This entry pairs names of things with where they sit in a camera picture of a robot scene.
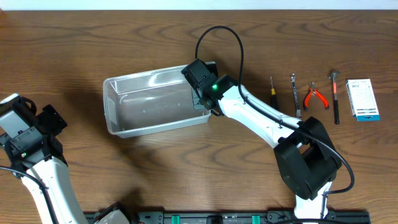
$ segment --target plastic container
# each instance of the plastic container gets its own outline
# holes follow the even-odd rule
[[[106,124],[121,138],[202,124],[210,111],[198,104],[181,70],[185,65],[104,81]]]

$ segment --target black handle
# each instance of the black handle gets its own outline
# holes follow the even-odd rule
[[[279,110],[279,104],[278,104],[278,99],[276,98],[276,95],[271,95],[271,106],[273,109],[280,111]]]
[[[340,120],[338,118],[338,102],[337,102],[337,100],[335,100],[333,102],[333,106],[334,106],[334,109],[335,109],[335,124],[340,124]]]

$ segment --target screwdriver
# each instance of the screwdriver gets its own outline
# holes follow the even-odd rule
[[[276,98],[274,82],[272,81],[272,77],[271,77],[271,106],[273,109],[279,111],[278,99]]]

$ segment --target white backdrop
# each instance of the white backdrop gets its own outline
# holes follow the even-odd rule
[[[0,0],[2,10],[398,9],[398,0]]]

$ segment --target red pliers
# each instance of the red pliers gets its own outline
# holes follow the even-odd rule
[[[310,101],[310,98],[312,95],[316,95],[319,97],[319,99],[322,100],[323,105],[325,106],[325,109],[329,109],[329,103],[328,100],[320,93],[318,90],[315,88],[314,82],[308,83],[310,85],[310,88],[308,89],[308,93],[304,98],[304,110],[308,110],[308,102]]]

